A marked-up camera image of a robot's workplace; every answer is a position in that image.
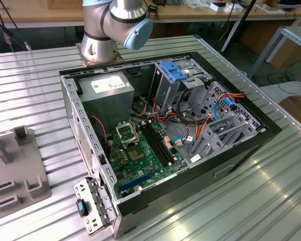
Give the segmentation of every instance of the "motherboard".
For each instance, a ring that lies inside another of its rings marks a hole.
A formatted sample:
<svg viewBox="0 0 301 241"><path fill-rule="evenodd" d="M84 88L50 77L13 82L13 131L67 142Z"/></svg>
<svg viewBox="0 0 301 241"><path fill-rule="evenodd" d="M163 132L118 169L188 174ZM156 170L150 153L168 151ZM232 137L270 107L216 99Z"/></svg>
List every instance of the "motherboard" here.
<svg viewBox="0 0 301 241"><path fill-rule="evenodd" d="M122 198L151 186L172 174L185 170L186 160L171 142L160 124L155 121L145 125L131 124L138 135L138 143L123 147L122 140L132 137L126 128L123 135L111 132L110 165L117 183L114 187L117 198Z"/></svg>

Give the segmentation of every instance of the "red cable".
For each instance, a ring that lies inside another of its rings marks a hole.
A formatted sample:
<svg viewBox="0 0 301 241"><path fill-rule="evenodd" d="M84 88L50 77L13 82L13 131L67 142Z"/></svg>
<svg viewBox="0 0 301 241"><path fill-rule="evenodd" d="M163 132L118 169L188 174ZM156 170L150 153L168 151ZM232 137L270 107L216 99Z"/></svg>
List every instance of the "red cable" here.
<svg viewBox="0 0 301 241"><path fill-rule="evenodd" d="M95 120L97 120L99 122L99 124L101 125L102 127L102 130L104 131L104 135L105 135L105 141L106 141L106 155L107 155L107 133L106 133L106 129L104 127L104 125L102 124L102 122L100 121L100 119L98 119L96 116L94 116L93 114L90 115L90 117L93 117Z"/></svg>

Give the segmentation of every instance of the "black case frame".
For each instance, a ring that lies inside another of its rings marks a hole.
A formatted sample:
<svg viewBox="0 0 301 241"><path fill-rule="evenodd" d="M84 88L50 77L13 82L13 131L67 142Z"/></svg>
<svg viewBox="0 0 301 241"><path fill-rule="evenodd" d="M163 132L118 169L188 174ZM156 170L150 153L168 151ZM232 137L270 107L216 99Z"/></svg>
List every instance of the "black case frame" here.
<svg viewBox="0 0 301 241"><path fill-rule="evenodd" d="M96 67L100 68L113 65L120 66L123 63L147 61L163 57L178 58L181 56L189 56L189 58L195 59L214 77L216 81L222 84L230 92L241 92L198 52L179 53L147 59L124 61L120 63L91 65L86 68L60 71L60 75L71 75L66 78L73 78L75 82L77 82L78 79L98 75L90 70ZM282 131L275 122L273 122L247 97L241 99L241 104L262 123L262 125L266 128L266 131L259 133L257 136L246 140L245 142L207 160L204 163L199 164L196 168L189 169L188 171L181 173L156 187L142 192L140 195L133 197L124 203L118 204L117 207L121 214L121 220L119 227L115 229L116 237L133 230L142 223L163 213L165 210L175 206L203 188L233 172L259 148ZM214 178L214 174L216 172L231 164L234 165L234 167L229 172L219 176L219 178Z"/></svg>

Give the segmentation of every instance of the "white paper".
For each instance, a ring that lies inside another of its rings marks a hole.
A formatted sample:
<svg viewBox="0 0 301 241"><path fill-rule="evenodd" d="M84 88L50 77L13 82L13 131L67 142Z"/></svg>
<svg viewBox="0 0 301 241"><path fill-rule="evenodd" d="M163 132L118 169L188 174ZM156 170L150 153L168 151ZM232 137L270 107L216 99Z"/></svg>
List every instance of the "white paper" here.
<svg viewBox="0 0 301 241"><path fill-rule="evenodd" d="M191 162L194 163L194 162L198 161L200 158L201 158L201 156L199 154L197 154L191 158Z"/></svg>
<svg viewBox="0 0 301 241"><path fill-rule="evenodd" d="M101 93L108 90L123 88L125 87L125 84L119 76L113 76L106 79L94 80L91 82L91 86L96 93Z"/></svg>

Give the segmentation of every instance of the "wooden desk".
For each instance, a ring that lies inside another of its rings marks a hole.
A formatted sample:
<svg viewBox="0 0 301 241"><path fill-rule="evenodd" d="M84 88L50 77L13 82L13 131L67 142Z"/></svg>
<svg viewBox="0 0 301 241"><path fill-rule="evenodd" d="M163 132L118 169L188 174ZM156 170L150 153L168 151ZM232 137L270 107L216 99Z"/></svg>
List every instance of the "wooden desk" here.
<svg viewBox="0 0 301 241"><path fill-rule="evenodd" d="M152 4L151 0L146 0L147 4ZM4 0L9 8L10 14L14 18L19 28L40 28L40 27L65 27L82 26L83 10L49 10L45 0ZM234 34L236 27L242 18L241 13L232 13L230 20L235 24L227 38L223 49L228 45L229 40ZM186 23L186 22L219 22L226 21L229 14L225 12L216 12L210 8L194 10L186 5L165 7L159 6L160 23ZM14 28L6 13L3 13L3 19L8 28ZM249 14L248 21L262 20L285 20L294 19L293 26L297 26L301 21L301 10L295 13L287 12L286 15L269 15L264 11L254 7Z"/></svg>

